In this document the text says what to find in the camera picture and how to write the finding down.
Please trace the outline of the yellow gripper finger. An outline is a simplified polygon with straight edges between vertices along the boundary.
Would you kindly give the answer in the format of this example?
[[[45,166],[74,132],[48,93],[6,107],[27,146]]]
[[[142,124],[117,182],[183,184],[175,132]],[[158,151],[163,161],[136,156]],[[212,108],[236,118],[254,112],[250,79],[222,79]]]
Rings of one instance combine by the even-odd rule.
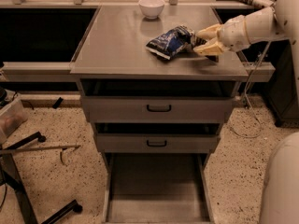
[[[221,55],[230,49],[226,47],[217,37],[207,40],[205,45],[195,46],[193,51],[199,55]]]
[[[220,28],[221,28],[221,24],[217,23],[217,24],[211,25],[211,26],[209,26],[205,29],[202,29],[202,30],[198,31],[196,33],[196,36],[198,38],[202,38],[202,39],[205,39],[205,40],[210,40],[210,39],[217,36],[217,32]]]

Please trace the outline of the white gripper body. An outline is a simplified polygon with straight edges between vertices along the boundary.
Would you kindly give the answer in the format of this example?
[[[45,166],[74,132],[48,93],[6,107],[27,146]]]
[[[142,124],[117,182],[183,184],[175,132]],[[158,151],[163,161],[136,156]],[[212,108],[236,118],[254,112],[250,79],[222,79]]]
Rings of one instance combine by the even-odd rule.
[[[219,41],[229,50],[238,52],[250,46],[243,15],[231,18],[217,32]]]

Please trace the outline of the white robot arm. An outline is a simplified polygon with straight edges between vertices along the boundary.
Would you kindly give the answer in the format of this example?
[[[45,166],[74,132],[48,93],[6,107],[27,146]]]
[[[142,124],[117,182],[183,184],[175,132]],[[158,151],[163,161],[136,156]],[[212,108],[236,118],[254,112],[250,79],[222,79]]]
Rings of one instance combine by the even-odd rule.
[[[258,10],[199,31],[196,36],[206,43],[193,50],[200,55],[220,55],[261,41],[289,40],[293,72],[299,77],[299,0],[238,1]],[[259,224],[299,224],[299,133],[285,137],[269,157]]]

